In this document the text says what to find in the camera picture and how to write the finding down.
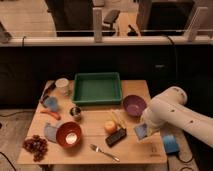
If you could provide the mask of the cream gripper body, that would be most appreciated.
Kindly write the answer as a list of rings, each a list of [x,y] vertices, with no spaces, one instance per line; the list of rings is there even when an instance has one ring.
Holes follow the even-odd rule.
[[[149,127],[149,126],[147,125],[147,136],[146,136],[144,139],[146,139],[146,138],[148,138],[148,137],[154,135],[154,134],[157,133],[157,132],[159,132],[159,129],[153,129],[153,128],[151,128],[151,127]]]

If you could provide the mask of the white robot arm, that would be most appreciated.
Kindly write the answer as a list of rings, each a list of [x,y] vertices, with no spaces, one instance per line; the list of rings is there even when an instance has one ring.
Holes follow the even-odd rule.
[[[169,87],[149,101],[140,122],[146,124],[149,135],[168,122],[213,148],[213,118],[185,107],[187,99],[182,88]]]

